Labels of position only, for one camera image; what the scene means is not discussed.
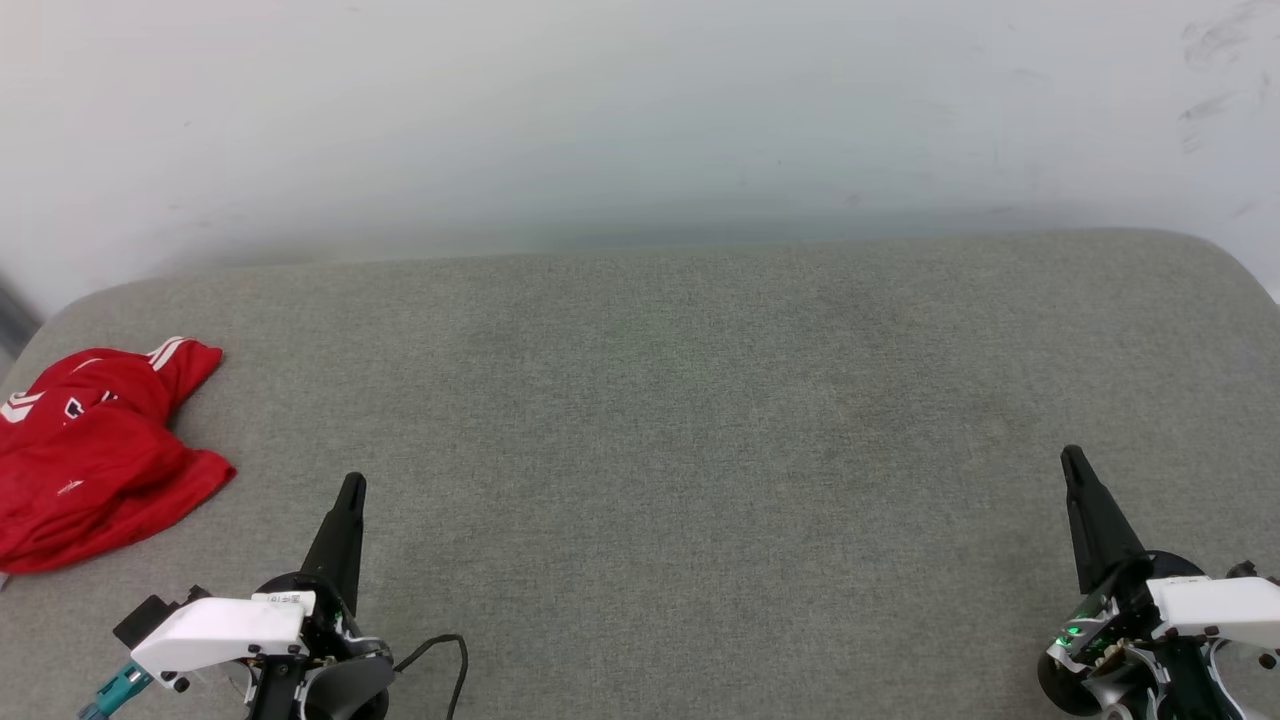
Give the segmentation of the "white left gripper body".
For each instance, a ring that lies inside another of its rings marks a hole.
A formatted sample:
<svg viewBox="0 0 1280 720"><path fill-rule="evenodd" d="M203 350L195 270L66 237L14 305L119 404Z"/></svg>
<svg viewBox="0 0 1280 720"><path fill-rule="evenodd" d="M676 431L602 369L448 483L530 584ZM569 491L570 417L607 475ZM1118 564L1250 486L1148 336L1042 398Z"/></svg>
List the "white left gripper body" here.
<svg viewBox="0 0 1280 720"><path fill-rule="evenodd" d="M388 644L364 634L340 584L316 573L278 577L248 598L195 587L154 610L131 664L173 691L224 665L244 667L248 693L387 693L393 683Z"/></svg>

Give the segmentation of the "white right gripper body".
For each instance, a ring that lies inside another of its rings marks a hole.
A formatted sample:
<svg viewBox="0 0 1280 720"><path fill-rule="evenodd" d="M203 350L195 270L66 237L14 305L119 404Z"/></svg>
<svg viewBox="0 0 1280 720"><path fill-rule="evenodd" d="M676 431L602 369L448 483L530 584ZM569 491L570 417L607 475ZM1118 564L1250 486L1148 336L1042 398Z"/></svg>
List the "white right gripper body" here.
<svg viewBox="0 0 1280 720"><path fill-rule="evenodd" d="M1053 633L1046 656L1065 669L1101 669L1129 650L1190 641L1277 657L1277 579L1249 574L1249 562L1219 579L1188 566L1174 553L1149 553L1116 568Z"/></svg>

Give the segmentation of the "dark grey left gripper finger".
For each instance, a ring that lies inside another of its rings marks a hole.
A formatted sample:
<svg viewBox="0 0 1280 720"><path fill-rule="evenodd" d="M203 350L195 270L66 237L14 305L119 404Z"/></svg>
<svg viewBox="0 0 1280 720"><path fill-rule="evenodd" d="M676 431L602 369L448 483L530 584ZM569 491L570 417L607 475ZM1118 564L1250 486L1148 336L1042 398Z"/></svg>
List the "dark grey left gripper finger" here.
<svg viewBox="0 0 1280 720"><path fill-rule="evenodd" d="M332 607L343 607L348 615L358 609L366 491L364 474L344 477L298 571L302 588L325 594Z"/></svg>

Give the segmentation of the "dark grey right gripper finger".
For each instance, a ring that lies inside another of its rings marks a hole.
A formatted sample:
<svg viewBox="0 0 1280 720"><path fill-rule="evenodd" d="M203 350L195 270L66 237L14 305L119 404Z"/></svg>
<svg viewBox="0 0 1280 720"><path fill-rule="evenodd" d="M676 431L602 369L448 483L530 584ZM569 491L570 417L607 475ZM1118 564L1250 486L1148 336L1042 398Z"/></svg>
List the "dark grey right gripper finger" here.
<svg viewBox="0 0 1280 720"><path fill-rule="evenodd" d="M1060 462L1066 484L1076 582L1082 594L1091 594L1116 568L1133 559L1147 559L1149 553L1083 448L1065 446Z"/></svg>

